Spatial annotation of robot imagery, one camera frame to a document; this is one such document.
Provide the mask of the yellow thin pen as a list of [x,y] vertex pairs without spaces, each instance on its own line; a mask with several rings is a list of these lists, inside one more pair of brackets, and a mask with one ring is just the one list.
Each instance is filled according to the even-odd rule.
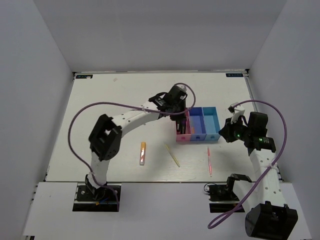
[[165,148],[167,149],[169,155],[171,156],[171,158],[173,159],[173,161],[175,162],[175,164],[177,165],[178,168],[181,167],[179,161],[177,160],[177,158],[175,157],[175,155],[173,154],[173,152],[171,151],[170,147],[167,144],[164,144]]

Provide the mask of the orange pink clear highlighter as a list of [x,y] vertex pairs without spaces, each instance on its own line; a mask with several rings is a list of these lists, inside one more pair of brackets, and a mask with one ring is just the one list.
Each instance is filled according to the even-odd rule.
[[145,158],[146,158],[146,142],[141,142],[140,144],[140,155],[139,155],[139,165],[144,166],[145,165]]

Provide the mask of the pink thin pen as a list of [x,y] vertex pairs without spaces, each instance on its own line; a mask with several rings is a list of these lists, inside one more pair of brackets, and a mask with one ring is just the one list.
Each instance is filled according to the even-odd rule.
[[207,160],[208,160],[208,170],[209,170],[209,176],[212,177],[212,163],[211,163],[211,151],[210,148],[207,147]]

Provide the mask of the purple cap black marker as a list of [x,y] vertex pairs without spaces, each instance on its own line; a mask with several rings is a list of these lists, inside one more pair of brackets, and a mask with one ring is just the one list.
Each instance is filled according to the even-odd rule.
[[186,133],[186,119],[182,119],[180,123],[180,133],[185,134]]

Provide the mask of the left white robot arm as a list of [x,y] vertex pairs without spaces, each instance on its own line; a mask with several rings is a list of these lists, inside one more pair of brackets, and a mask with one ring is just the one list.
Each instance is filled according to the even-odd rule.
[[110,160],[115,157],[121,145],[121,139],[132,130],[149,122],[157,121],[170,116],[173,121],[179,122],[185,117],[186,87],[175,84],[164,95],[158,93],[151,97],[139,109],[130,110],[117,116],[101,115],[89,135],[91,150],[90,173],[85,183],[88,193],[99,200],[105,196],[107,171]]

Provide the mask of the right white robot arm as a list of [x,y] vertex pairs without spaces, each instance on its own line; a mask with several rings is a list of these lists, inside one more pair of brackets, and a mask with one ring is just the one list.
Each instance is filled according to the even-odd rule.
[[287,240],[298,213],[289,208],[281,190],[276,164],[276,146],[267,136],[268,116],[251,112],[248,122],[244,111],[234,111],[219,134],[228,143],[243,141],[252,163],[256,182],[243,174],[232,174],[225,187],[226,195],[239,199],[246,213],[245,232],[249,237],[265,240]]

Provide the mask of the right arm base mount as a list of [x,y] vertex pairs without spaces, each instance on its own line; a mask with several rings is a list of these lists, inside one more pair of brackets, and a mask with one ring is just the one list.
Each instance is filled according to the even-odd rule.
[[226,213],[239,203],[239,198],[233,192],[236,181],[252,183],[249,176],[232,173],[225,184],[209,182],[203,186],[204,193],[209,196],[210,213]]

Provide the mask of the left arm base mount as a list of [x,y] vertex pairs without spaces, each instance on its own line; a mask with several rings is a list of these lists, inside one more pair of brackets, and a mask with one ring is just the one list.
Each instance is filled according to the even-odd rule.
[[104,188],[94,196],[86,185],[78,185],[75,192],[73,212],[118,212],[120,205],[112,190]]

